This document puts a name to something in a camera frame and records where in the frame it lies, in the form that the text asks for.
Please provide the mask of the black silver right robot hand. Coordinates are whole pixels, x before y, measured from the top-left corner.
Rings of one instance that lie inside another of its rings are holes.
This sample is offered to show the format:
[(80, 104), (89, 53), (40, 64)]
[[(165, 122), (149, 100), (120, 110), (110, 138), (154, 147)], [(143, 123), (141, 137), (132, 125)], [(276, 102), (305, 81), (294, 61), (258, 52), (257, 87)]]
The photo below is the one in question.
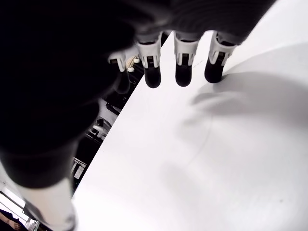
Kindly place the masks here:
[(125, 50), (137, 47), (146, 84), (160, 85), (161, 34), (174, 32), (179, 86), (189, 85), (201, 36), (221, 80), (271, 0), (3, 0), (0, 3), (0, 162), (28, 211), (54, 231), (76, 226), (71, 167), (100, 97), (126, 93)]

